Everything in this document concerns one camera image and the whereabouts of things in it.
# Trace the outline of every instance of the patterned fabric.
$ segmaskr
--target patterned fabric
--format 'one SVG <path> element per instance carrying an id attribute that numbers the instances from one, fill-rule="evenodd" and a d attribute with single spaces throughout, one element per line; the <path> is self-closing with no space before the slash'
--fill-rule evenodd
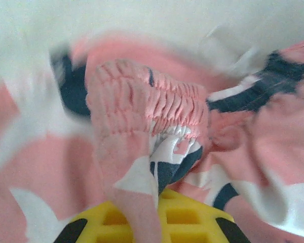
<path id="1" fill-rule="evenodd" d="M 168 186 L 233 215 L 251 242 L 304 243 L 298 50 L 273 53 L 230 87 L 161 45 L 84 38 L 52 65 L 4 80 L 0 242 L 53 242 L 107 199 L 137 243 L 160 242 Z"/>

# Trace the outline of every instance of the yellow plastic object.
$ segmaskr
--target yellow plastic object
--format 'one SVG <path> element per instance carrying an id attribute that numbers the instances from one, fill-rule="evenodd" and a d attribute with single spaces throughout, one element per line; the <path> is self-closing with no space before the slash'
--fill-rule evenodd
<path id="1" fill-rule="evenodd" d="M 207 206 L 175 191 L 166 189 L 160 196 L 158 213 L 162 225 L 162 243 L 231 243 L 219 226 L 218 219 L 234 224 L 233 218 L 216 208 Z M 105 202 L 77 215 L 71 222 L 81 221 L 71 243 L 133 243 L 132 230 L 123 214 L 110 202 Z"/>

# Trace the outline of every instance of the white background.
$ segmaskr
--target white background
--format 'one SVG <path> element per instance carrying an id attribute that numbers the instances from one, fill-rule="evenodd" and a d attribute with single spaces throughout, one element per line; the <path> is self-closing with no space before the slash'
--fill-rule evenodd
<path id="1" fill-rule="evenodd" d="M 90 30 L 136 30 L 196 52 L 221 23 L 269 52 L 304 39 L 304 0 L 0 0 L 0 75 Z"/>

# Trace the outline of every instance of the pink and white print fabric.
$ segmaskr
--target pink and white print fabric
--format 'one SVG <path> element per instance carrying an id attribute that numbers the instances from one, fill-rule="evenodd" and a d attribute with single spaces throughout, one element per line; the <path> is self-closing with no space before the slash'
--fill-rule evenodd
<path id="1" fill-rule="evenodd" d="M 232 82 L 161 45 L 83 39 L 70 58 L 86 65 L 90 118 L 65 107 L 50 64 L 0 84 L 0 242 L 53 242 L 105 200 L 137 243 L 160 242 L 166 186 L 227 211 L 251 242 L 304 242 L 304 75 L 224 112 Z"/>

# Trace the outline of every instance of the pink fabric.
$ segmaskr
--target pink fabric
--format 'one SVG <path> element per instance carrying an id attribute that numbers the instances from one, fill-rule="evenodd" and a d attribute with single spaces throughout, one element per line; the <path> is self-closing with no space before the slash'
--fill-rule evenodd
<path id="1" fill-rule="evenodd" d="M 0 86 L 0 242 L 52 242 L 70 218 L 107 199 L 137 243 L 160 242 L 149 163 L 178 163 L 203 147 L 171 188 L 211 205 L 232 183 L 240 195 L 225 210 L 251 242 L 303 243 L 304 81 L 258 114 L 209 113 L 206 98 L 227 80 L 166 48 L 121 39 L 74 49 L 74 63 L 87 59 L 91 122 L 63 109 L 50 68 Z"/>

